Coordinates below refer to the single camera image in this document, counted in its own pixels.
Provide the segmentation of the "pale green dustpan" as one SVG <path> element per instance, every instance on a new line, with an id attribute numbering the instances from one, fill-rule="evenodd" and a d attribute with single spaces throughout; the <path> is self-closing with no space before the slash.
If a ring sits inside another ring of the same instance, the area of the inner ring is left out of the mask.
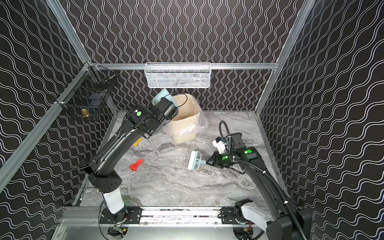
<path id="1" fill-rule="evenodd" d="M 152 104 L 153 105 L 158 104 L 162 98 L 166 98 L 168 101 L 171 101 L 173 104 L 175 103 L 173 96 L 169 93 L 169 91 L 166 88 L 164 88 L 154 97 L 154 99 L 152 100 Z"/>

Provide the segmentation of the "yellow paper scrap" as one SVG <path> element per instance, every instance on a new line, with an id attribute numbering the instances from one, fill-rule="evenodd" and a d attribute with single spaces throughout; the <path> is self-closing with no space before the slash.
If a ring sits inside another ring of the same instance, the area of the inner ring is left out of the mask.
<path id="1" fill-rule="evenodd" d="M 134 146 L 137 147 L 138 144 L 142 141 L 142 138 L 139 138 L 135 143 L 134 143 Z"/>

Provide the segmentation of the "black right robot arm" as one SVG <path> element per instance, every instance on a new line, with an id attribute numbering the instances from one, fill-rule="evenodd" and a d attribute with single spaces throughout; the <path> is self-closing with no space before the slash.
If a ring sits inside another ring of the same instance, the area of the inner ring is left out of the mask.
<path id="1" fill-rule="evenodd" d="M 312 211 L 298 207 L 268 171 L 261 155 L 254 147 L 219 154 L 215 151 L 206 164 L 216 168 L 230 168 L 238 164 L 257 186 L 265 199 L 270 214 L 249 201 L 240 202 L 240 222 L 250 221 L 262 229 L 269 240 L 308 240 Z"/>

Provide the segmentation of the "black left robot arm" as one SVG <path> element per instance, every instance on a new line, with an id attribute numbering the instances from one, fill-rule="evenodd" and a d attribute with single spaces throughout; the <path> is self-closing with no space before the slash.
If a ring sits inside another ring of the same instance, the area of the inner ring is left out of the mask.
<path id="1" fill-rule="evenodd" d="M 125 208 L 120 191 L 122 179 L 115 171 L 115 166 L 140 138 L 160 132 L 177 114 L 176 105 L 164 97 L 149 108 L 136 105 L 126 113 L 117 132 L 85 163 L 90 183 L 103 194 L 111 214 L 115 215 Z"/>

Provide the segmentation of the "pale green hand brush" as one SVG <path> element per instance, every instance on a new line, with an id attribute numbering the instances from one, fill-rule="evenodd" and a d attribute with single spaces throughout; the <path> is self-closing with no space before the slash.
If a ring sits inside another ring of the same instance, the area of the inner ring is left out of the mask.
<path id="1" fill-rule="evenodd" d="M 202 154 L 199 151 L 192 151 L 188 164 L 188 170 L 197 171 L 201 166 L 205 165 L 206 163 L 207 161 L 203 160 Z"/>

